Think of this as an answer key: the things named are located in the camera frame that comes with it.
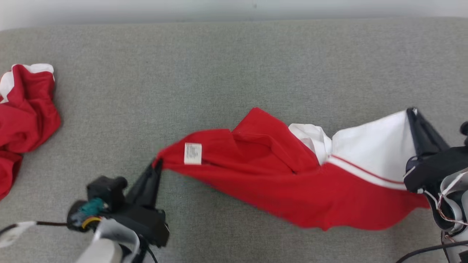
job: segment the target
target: gray couch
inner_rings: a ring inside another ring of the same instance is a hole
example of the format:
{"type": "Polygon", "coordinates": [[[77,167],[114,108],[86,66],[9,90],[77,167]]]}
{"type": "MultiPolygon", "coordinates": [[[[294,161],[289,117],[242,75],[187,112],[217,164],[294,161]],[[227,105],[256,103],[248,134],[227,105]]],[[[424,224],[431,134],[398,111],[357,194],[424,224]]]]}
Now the gray couch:
{"type": "MultiPolygon", "coordinates": [[[[202,129],[234,128],[252,107],[286,124],[339,129],[417,106],[451,145],[468,120],[468,20],[323,20],[82,25],[0,32],[0,72],[55,67],[59,130],[25,154],[0,226],[63,221],[99,175],[134,182],[156,153],[202,129]]],[[[164,172],[171,229],[161,263],[396,261],[439,244],[431,213],[385,231],[300,229],[164,172]]],[[[92,234],[36,227],[0,262],[74,262],[92,234]]],[[[409,262],[444,262],[442,251],[409,262]]]]}

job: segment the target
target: clothing label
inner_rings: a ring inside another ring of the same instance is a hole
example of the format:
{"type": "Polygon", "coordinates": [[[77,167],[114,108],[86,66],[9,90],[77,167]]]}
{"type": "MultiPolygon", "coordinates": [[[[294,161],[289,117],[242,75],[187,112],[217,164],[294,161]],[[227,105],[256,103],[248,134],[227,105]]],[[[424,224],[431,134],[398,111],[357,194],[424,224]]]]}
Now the clothing label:
{"type": "Polygon", "coordinates": [[[185,143],[183,162],[184,164],[202,164],[202,145],[200,143],[185,143]]]}

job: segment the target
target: black cable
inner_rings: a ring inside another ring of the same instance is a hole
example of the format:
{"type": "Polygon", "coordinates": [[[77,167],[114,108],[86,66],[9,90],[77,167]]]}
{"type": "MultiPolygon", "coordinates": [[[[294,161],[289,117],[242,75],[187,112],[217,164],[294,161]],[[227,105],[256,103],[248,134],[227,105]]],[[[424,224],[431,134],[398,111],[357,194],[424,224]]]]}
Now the black cable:
{"type": "Polygon", "coordinates": [[[396,263],[402,263],[403,261],[407,260],[408,258],[410,258],[412,256],[416,256],[416,255],[419,255],[419,254],[422,254],[422,253],[425,253],[425,252],[434,251],[434,250],[438,250],[438,249],[442,249],[442,248],[452,248],[452,247],[457,247],[457,246],[462,246],[462,245],[468,245],[468,240],[418,249],[418,250],[415,250],[413,252],[410,252],[410,253],[404,255],[396,263]]]}
{"type": "Polygon", "coordinates": [[[154,256],[154,253],[151,251],[151,249],[148,247],[148,253],[151,255],[151,257],[153,258],[154,260],[154,263],[158,263],[158,261],[156,260],[156,257],[154,256]]]}
{"type": "Polygon", "coordinates": [[[3,228],[2,230],[0,230],[0,236],[3,235],[3,233],[5,233],[6,231],[8,231],[8,230],[10,230],[12,228],[15,228],[17,226],[18,226],[18,224],[12,224],[12,225],[7,226],[6,228],[3,228]]]}
{"type": "Polygon", "coordinates": [[[66,223],[38,221],[36,223],[36,225],[38,225],[38,226],[66,226],[66,223]]]}

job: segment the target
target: white wall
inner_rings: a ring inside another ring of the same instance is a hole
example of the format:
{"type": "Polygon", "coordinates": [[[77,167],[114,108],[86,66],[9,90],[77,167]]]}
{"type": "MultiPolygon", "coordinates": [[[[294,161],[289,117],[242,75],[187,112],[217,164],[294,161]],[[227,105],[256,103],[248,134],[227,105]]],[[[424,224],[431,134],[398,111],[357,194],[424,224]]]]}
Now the white wall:
{"type": "Polygon", "coordinates": [[[0,30],[63,23],[464,16],[468,0],[0,0],[0,30]]]}

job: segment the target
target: white cable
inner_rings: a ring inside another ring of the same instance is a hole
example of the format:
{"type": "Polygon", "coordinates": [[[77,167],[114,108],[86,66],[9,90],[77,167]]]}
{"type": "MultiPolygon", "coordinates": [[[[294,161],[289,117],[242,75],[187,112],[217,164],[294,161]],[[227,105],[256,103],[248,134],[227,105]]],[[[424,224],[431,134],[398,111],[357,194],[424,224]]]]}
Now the white cable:
{"type": "MultiPolygon", "coordinates": [[[[452,187],[458,183],[458,181],[465,175],[467,174],[468,172],[464,172],[464,173],[461,173],[459,174],[448,186],[445,190],[442,191],[442,193],[440,193],[440,197],[439,197],[439,200],[437,201],[436,203],[436,207],[437,207],[437,212],[439,213],[439,215],[445,220],[445,221],[449,221],[449,222],[453,222],[453,223],[458,223],[458,224],[462,224],[462,225],[465,225],[465,226],[468,226],[468,223],[466,222],[463,222],[463,221],[458,221],[458,220],[454,220],[452,218],[449,218],[447,217],[446,215],[444,215],[444,213],[442,212],[442,209],[441,209],[441,204],[442,204],[442,199],[445,198],[445,195],[452,189],[452,187]]],[[[433,200],[435,200],[435,197],[433,195],[431,195],[429,192],[425,191],[429,196],[431,196],[431,198],[433,200]]]]}
{"type": "Polygon", "coordinates": [[[405,177],[406,177],[407,175],[409,175],[415,168],[416,168],[416,166],[413,166],[413,168],[411,168],[408,172],[406,172],[406,174],[403,175],[403,179],[405,179],[405,177]]]}
{"type": "Polygon", "coordinates": [[[436,204],[436,207],[437,207],[437,199],[431,193],[429,193],[427,190],[424,190],[424,193],[426,195],[428,195],[430,198],[432,198],[432,200],[434,200],[434,203],[436,204]]]}

